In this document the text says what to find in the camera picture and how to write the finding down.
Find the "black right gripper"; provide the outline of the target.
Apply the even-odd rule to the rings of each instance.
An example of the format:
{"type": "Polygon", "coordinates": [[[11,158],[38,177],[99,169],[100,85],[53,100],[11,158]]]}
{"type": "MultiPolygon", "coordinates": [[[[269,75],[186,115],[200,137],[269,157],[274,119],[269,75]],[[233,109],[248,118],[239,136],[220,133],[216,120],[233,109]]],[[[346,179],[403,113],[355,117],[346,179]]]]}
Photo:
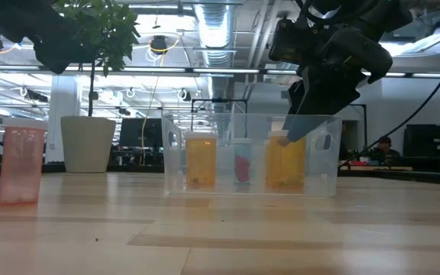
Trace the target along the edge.
{"type": "Polygon", "coordinates": [[[298,141],[357,99],[356,87],[374,83],[393,65],[380,45],[383,32],[357,27],[304,28],[300,34],[301,80],[288,89],[287,138],[298,141]]]}

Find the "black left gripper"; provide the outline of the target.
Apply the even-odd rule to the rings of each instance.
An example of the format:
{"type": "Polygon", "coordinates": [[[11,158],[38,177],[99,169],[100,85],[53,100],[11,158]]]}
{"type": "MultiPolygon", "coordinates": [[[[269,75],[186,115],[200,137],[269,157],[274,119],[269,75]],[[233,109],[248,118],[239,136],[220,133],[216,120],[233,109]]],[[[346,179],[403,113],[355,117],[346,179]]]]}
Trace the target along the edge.
{"type": "Polygon", "coordinates": [[[52,1],[0,0],[0,34],[12,42],[32,37],[37,60],[61,74],[71,63],[90,63],[91,52],[77,39],[74,22],[40,22],[53,17],[52,1]]]}

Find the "large orange pill bottle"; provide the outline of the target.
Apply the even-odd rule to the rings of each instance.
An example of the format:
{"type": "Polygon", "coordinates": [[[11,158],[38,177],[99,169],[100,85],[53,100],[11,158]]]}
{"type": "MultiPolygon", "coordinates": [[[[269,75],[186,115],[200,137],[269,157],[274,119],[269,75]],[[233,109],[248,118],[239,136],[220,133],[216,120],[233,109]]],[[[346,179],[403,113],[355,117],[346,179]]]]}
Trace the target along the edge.
{"type": "Polygon", "coordinates": [[[265,183],[269,193],[303,193],[306,139],[289,141],[288,130],[270,131],[266,145],[265,183]]]}
{"type": "Polygon", "coordinates": [[[216,180],[216,134],[187,132],[186,142],[186,188],[212,189],[216,180]]]}

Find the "clear plastic bin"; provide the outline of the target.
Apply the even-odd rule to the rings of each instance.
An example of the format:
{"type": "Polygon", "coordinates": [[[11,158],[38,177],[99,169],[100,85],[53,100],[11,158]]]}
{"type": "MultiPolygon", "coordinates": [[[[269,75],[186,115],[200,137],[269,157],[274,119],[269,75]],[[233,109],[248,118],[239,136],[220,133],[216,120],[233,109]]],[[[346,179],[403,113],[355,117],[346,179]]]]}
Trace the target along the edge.
{"type": "Polygon", "coordinates": [[[279,195],[334,196],[338,176],[338,155],[341,141],[341,119],[331,116],[309,132],[306,139],[305,189],[303,193],[275,193],[266,190],[265,158],[270,131],[284,130],[288,115],[231,114],[226,134],[219,134],[209,113],[170,113],[162,118],[165,185],[167,192],[202,195],[279,195]],[[212,189],[186,188],[187,132],[216,134],[216,180],[212,189]],[[235,183],[235,138],[249,138],[252,143],[251,183],[235,183]]]}

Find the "pink pill bottle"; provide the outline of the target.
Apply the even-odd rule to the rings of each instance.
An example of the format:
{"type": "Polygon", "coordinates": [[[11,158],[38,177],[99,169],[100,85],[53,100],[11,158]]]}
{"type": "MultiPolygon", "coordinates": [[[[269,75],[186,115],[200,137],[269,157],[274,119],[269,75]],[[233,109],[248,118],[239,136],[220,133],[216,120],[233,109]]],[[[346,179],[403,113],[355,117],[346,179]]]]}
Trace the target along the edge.
{"type": "Polygon", "coordinates": [[[47,123],[28,118],[4,118],[0,174],[0,205],[38,202],[47,123]]]}

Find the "green leafy plant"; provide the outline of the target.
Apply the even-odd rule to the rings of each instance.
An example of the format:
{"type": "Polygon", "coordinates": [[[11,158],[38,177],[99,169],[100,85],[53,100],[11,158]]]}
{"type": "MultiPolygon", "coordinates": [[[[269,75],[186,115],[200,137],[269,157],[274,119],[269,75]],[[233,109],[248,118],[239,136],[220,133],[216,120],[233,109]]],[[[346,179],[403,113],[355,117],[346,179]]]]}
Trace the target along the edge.
{"type": "Polygon", "coordinates": [[[89,52],[90,83],[88,94],[88,116],[93,114],[95,100],[95,74],[98,68],[104,76],[111,71],[125,68],[124,58],[132,59],[133,46],[141,37],[138,33],[138,15],[128,4],[116,0],[57,0],[53,7],[64,18],[77,25],[74,38],[89,52]]]}

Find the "white building column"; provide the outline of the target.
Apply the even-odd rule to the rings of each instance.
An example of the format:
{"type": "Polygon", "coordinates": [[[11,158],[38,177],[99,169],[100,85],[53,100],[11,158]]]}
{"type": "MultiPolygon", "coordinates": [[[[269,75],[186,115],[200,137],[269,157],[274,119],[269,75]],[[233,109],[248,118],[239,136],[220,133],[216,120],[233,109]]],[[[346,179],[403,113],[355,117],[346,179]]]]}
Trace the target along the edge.
{"type": "Polygon", "coordinates": [[[61,118],[80,114],[82,89],[78,76],[53,76],[48,112],[45,162],[63,162],[61,118]]]}

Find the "person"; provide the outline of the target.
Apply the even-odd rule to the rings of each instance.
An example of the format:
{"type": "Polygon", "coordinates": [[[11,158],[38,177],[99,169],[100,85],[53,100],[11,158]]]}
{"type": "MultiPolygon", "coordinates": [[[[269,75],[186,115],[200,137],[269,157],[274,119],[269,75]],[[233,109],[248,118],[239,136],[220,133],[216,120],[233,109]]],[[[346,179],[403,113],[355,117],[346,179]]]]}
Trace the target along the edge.
{"type": "Polygon", "coordinates": [[[369,151],[369,158],[379,165],[396,166],[400,163],[400,153],[392,148],[390,137],[381,137],[375,148],[369,151]]]}

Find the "black ceiling device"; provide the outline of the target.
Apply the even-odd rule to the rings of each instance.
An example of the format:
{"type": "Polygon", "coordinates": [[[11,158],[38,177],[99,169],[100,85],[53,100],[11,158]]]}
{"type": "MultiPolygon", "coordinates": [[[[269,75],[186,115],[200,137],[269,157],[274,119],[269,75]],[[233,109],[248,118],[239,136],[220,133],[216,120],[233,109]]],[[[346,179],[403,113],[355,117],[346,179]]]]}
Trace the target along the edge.
{"type": "Polygon", "coordinates": [[[149,43],[149,48],[156,55],[164,55],[167,52],[166,37],[162,35],[153,36],[149,43]]]}

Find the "beige plant pot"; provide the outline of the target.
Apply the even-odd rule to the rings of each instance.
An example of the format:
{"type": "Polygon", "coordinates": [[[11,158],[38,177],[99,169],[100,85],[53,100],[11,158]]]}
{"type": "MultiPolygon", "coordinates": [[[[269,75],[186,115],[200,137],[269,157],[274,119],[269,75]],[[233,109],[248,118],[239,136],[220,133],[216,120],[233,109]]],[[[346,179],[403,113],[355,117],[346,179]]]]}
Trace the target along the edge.
{"type": "Polygon", "coordinates": [[[107,118],[64,116],[60,119],[68,173],[105,173],[116,122],[107,118]]]}

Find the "black background monitor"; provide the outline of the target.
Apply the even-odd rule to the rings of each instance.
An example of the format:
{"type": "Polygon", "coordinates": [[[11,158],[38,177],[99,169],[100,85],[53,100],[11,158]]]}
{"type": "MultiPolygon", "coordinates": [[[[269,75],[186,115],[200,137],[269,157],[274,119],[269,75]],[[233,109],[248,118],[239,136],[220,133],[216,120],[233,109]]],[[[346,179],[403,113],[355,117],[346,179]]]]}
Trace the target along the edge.
{"type": "Polygon", "coordinates": [[[122,147],[163,146],[162,121],[160,118],[124,118],[121,121],[119,145],[122,147]]]}

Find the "dark background screen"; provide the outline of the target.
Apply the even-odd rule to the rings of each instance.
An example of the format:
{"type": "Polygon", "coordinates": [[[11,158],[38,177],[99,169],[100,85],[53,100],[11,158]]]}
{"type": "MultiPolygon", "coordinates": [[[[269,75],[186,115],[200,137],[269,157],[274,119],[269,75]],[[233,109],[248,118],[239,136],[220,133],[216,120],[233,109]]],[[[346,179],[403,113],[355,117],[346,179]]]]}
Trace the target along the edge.
{"type": "Polygon", "coordinates": [[[440,125],[407,125],[403,159],[415,171],[440,173],[440,125]]]}

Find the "black metal frame stand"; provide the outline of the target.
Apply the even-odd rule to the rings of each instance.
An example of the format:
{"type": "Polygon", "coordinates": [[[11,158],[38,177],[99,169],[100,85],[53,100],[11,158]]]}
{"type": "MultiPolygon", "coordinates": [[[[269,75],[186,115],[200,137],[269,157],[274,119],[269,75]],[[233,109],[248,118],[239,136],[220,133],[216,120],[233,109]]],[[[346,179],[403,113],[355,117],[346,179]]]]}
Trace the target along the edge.
{"type": "Polygon", "coordinates": [[[231,113],[238,108],[241,112],[248,112],[247,99],[192,99],[190,103],[190,112],[207,112],[213,115],[212,123],[219,134],[226,134],[231,123],[231,113]]]}

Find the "silver ceiling duct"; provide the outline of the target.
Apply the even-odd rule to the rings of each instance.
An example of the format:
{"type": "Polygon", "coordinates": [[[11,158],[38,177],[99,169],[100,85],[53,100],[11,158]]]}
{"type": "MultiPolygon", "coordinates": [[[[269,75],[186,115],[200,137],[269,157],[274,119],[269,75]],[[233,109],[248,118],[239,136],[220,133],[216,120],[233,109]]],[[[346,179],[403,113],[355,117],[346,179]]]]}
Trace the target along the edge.
{"type": "Polygon", "coordinates": [[[194,11],[198,18],[198,31],[205,66],[230,67],[234,8],[230,5],[197,4],[194,11]]]}

